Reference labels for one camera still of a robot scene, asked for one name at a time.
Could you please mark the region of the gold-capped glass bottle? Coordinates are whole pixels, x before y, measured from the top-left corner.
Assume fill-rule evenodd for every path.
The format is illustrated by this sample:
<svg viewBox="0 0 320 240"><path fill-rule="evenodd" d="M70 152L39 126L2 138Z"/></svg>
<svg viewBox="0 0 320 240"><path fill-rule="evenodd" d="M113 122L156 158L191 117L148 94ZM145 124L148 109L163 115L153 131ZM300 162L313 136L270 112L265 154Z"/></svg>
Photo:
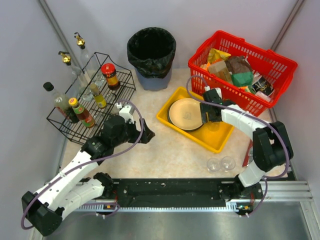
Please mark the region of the gold-capped glass bottle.
<svg viewBox="0 0 320 240"><path fill-rule="evenodd" d="M70 68L71 73L75 77L74 84L77 90L77 97L81 98L83 101L90 102L93 99L91 89L88 87L91 79L87 78L84 72L72 63L72 58L69 52L59 51L58 55L62 57L62 62Z"/></svg>
<svg viewBox="0 0 320 240"><path fill-rule="evenodd" d="M97 87L102 87L105 80L102 74L99 72L100 64L97 57L91 53L86 47L86 41L80 36L78 32L74 33L76 38L76 44L80 48L80 60L84 67L85 76L90 78L92 83L95 83Z"/></svg>

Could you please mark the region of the glass jar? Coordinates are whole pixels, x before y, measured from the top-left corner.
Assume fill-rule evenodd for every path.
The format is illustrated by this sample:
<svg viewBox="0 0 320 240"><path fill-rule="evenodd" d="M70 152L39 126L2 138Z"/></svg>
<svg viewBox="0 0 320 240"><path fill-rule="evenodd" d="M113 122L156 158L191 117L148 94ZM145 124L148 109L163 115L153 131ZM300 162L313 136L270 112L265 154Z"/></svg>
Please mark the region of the glass jar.
<svg viewBox="0 0 320 240"><path fill-rule="evenodd" d="M117 107L117 95L115 93L108 93L105 98L107 102L108 113L110 115L118 115L120 109Z"/></svg>

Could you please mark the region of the red-brown sauce bottle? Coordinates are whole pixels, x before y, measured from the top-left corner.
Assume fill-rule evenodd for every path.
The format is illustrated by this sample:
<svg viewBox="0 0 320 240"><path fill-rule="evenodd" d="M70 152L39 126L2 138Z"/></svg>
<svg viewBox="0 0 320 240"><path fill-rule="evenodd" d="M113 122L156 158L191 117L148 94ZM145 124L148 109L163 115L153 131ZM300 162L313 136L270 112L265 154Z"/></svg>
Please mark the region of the red-brown sauce bottle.
<svg viewBox="0 0 320 240"><path fill-rule="evenodd" d="M75 97L70 98L68 104L72 107L75 115L86 128L92 128L95 125L95 119Z"/></svg>

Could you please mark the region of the small glass cup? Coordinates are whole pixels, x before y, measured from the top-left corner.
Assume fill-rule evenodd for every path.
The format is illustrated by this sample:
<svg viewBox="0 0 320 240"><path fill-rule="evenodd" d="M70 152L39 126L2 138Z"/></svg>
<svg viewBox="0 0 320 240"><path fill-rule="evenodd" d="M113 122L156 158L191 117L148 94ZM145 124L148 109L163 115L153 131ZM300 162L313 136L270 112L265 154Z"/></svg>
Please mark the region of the small glass cup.
<svg viewBox="0 0 320 240"><path fill-rule="evenodd" d="M208 122L207 128L211 132L216 132L220 129L220 122Z"/></svg>
<svg viewBox="0 0 320 240"><path fill-rule="evenodd" d="M210 173L218 172L221 169L221 162L218 158L210 158L207 161L207 170Z"/></svg>
<svg viewBox="0 0 320 240"><path fill-rule="evenodd" d="M221 167L225 172L231 171L236 167L236 162L234 158L230 156L225 156L221 159Z"/></svg>

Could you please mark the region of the black-capped dark sauce bottle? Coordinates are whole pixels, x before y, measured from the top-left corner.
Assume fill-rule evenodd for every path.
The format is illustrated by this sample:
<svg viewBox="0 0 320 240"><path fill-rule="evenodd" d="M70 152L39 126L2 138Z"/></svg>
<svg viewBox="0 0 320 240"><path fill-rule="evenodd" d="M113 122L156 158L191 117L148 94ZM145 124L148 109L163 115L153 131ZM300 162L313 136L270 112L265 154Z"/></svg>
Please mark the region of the black-capped dark sauce bottle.
<svg viewBox="0 0 320 240"><path fill-rule="evenodd" d="M54 107L71 123L76 124L80 120L76 116L73 108L69 105L69 98L65 93L55 89L51 82L45 82L43 88L49 92L53 99Z"/></svg>

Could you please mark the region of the yellow plastic tray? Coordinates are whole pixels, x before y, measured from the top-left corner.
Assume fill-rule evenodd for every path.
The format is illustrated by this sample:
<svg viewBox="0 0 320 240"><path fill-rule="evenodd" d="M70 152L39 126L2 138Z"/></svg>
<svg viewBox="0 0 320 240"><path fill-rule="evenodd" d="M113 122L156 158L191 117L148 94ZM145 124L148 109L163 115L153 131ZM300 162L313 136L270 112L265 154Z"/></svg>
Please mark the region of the yellow plastic tray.
<svg viewBox="0 0 320 240"><path fill-rule="evenodd" d="M182 86L168 98L156 118L165 126L214 153L223 150L234 130L233 126L223 122L220 122L218 131L208 130L207 123L203 124L201 121L200 103L191 98Z"/></svg>

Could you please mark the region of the small yellow seasoning bottle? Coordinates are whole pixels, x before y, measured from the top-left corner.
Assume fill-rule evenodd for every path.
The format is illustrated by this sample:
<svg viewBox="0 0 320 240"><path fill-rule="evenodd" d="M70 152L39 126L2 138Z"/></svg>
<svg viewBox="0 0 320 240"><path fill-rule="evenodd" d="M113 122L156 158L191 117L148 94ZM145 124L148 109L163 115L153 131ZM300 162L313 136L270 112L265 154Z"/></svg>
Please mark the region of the small yellow seasoning bottle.
<svg viewBox="0 0 320 240"><path fill-rule="evenodd" d="M100 109L104 109L107 106L107 102L100 92L98 86L94 82L92 82L89 87L97 106Z"/></svg>

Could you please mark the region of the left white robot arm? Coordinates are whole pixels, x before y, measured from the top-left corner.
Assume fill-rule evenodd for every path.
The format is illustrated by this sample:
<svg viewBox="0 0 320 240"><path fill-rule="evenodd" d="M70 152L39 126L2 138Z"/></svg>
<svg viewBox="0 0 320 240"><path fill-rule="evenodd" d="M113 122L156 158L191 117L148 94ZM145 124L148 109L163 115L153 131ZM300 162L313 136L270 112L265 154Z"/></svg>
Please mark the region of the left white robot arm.
<svg viewBox="0 0 320 240"><path fill-rule="evenodd" d="M70 213L107 194L113 184L108 174L99 173L78 186L85 175L99 167L103 161L129 151L127 148L114 153L118 146L124 143L130 143L133 147L139 143L147 144L155 136L142 117L139 118L140 130L137 130L133 113L139 110L132 102L116 103L116 107L119 113L104 122L102 130L85 142L64 169L37 191L27 191L22 196L22 229L28 229L25 226L25 220L28 220L31 227L42 236L54 233Z"/></svg>

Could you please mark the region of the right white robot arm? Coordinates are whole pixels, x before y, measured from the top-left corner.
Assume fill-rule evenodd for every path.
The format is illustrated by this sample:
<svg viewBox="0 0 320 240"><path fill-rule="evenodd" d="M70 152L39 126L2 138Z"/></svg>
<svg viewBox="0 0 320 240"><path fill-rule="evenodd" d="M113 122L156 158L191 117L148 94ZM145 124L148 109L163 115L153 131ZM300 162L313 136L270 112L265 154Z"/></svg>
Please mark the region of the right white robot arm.
<svg viewBox="0 0 320 240"><path fill-rule="evenodd" d="M240 108L230 100L222 100L220 88L206 86L200 112L203 123L223 122L236 127L252 141L253 160L239 173L228 190L222 191L227 200L247 196L266 173L288 164L294 152L285 125L267 122Z"/></svg>

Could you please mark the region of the red-lidded sauce jar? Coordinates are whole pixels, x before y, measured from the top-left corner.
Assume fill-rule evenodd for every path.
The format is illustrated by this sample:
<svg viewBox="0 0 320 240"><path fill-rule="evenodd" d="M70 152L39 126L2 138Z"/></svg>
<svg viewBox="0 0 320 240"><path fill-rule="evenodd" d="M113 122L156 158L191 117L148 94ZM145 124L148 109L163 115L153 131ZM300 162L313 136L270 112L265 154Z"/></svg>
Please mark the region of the red-lidded sauce jar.
<svg viewBox="0 0 320 240"><path fill-rule="evenodd" d="M116 91L120 87L120 82L117 77L115 65L112 63L106 63L101 66L100 70L106 79L108 88L112 91Z"/></svg>

